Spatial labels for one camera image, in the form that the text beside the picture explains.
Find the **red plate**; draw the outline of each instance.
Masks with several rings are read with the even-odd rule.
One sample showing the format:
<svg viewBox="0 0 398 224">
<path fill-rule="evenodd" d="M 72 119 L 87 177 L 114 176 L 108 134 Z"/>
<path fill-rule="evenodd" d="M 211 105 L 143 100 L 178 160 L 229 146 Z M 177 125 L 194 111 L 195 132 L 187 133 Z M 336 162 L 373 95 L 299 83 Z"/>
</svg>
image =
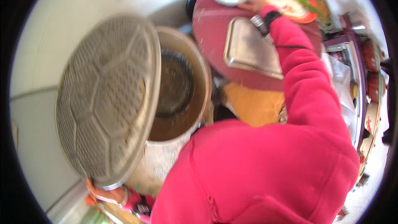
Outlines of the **red plate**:
<svg viewBox="0 0 398 224">
<path fill-rule="evenodd" d="M 312 6 L 314 6 L 314 7 L 317 6 L 315 0 L 309 0 L 309 1 L 310 1 L 310 4 Z M 291 19 L 294 22 L 301 23 L 301 24 L 306 24 L 306 23 L 314 21 L 316 19 L 317 15 L 318 15 L 315 12 L 311 12 L 309 10 L 307 10 L 307 11 L 308 11 L 308 14 L 305 15 L 304 17 L 291 17 L 291 16 L 286 16 L 286 17 L 288 17 L 289 19 Z"/>
</svg>

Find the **hand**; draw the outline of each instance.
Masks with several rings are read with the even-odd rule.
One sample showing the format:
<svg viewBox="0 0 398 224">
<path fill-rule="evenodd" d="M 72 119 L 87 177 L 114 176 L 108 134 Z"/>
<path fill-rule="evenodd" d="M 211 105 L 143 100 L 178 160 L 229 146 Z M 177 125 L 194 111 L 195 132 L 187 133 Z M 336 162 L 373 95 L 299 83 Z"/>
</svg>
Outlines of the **hand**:
<svg viewBox="0 0 398 224">
<path fill-rule="evenodd" d="M 266 5 L 267 2 L 265 0 L 246 0 L 246 2 L 238 4 L 238 7 L 260 14 Z"/>
<path fill-rule="evenodd" d="M 86 180 L 86 187 L 95 197 L 97 197 L 97 196 L 104 197 L 104 198 L 113 200 L 117 203 L 121 203 L 123 201 L 124 197 L 126 196 L 126 191 L 122 187 L 112 189 L 109 191 L 105 191 L 103 189 L 97 189 L 96 187 L 93 186 L 93 183 L 91 182 L 91 180 L 89 178 L 87 178 L 87 180 Z"/>
</svg>

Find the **wristwatch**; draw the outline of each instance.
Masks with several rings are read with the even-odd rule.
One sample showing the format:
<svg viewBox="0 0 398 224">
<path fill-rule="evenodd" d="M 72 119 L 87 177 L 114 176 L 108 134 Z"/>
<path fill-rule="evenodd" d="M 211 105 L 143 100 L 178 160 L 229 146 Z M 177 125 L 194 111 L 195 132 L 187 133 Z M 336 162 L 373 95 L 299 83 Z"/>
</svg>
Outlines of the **wristwatch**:
<svg viewBox="0 0 398 224">
<path fill-rule="evenodd" d="M 281 14 L 277 11 L 270 11 L 266 14 L 264 18 L 261 18 L 259 15 L 252 17 L 251 22 L 257 27 L 257 29 L 261 32 L 261 35 L 265 37 L 269 34 L 269 26 L 272 21 L 280 17 Z"/>
</svg>

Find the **metal tray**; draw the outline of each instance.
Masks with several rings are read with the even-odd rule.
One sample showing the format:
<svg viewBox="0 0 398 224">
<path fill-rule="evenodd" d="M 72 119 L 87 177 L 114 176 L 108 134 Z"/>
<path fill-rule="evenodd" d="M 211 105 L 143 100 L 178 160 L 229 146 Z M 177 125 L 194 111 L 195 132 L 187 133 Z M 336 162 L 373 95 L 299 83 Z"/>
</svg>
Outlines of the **metal tray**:
<svg viewBox="0 0 398 224">
<path fill-rule="evenodd" d="M 283 79 L 279 56 L 271 36 L 262 37 L 248 18 L 235 17 L 229 22 L 224 62 L 228 67 Z"/>
</svg>

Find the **plate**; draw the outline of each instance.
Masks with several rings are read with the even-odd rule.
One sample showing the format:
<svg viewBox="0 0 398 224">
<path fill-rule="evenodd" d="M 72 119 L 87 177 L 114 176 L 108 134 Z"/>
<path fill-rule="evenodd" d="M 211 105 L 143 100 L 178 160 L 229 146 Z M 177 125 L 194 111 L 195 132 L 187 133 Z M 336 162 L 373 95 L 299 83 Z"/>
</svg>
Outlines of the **plate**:
<svg viewBox="0 0 398 224">
<path fill-rule="evenodd" d="M 267 2 L 270 2 L 271 5 L 275 6 L 276 8 L 279 8 L 279 11 L 281 14 L 286 16 L 287 18 L 291 19 L 294 22 L 305 24 L 312 22 L 313 20 L 316 19 L 317 13 L 311 12 L 295 0 L 266 0 Z M 309 0 L 309 3 L 316 7 L 316 1 L 315 0 Z"/>
</svg>

